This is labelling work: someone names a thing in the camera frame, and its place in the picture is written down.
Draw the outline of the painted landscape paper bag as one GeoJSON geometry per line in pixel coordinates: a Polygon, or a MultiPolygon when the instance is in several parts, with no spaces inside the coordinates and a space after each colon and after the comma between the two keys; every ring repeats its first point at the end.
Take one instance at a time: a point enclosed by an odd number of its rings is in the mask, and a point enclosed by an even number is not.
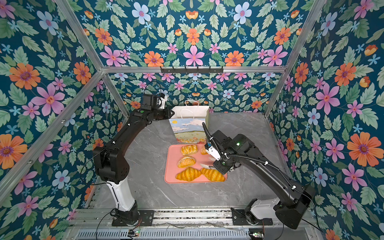
{"type": "Polygon", "coordinates": [[[175,114],[169,122],[178,143],[206,143],[203,123],[208,127],[209,106],[203,106],[195,100],[186,100],[183,106],[175,106],[172,111],[175,114]]]}

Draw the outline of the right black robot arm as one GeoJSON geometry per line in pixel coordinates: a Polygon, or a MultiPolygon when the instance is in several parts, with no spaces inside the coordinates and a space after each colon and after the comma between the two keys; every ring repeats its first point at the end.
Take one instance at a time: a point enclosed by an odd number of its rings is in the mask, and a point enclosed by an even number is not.
{"type": "Polygon", "coordinates": [[[245,135],[227,137],[221,131],[211,134],[202,124],[207,137],[205,149],[214,158],[205,170],[217,170],[224,175],[239,167],[251,170],[277,196],[275,199],[253,199],[245,208],[245,219],[250,225],[277,218],[285,227],[296,230],[311,204],[316,191],[303,186],[273,164],[245,135]]]}

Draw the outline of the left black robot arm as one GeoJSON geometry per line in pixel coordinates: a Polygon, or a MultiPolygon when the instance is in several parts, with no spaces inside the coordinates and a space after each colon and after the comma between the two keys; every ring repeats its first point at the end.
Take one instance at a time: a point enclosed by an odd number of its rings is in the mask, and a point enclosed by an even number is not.
{"type": "Polygon", "coordinates": [[[95,147],[93,161],[96,174],[109,187],[115,200],[115,213],[128,225],[139,220],[138,205],[132,196],[128,174],[130,166],[125,154],[136,136],[153,121],[168,120],[175,114],[169,108],[135,110],[129,121],[105,146],[95,147]]]}

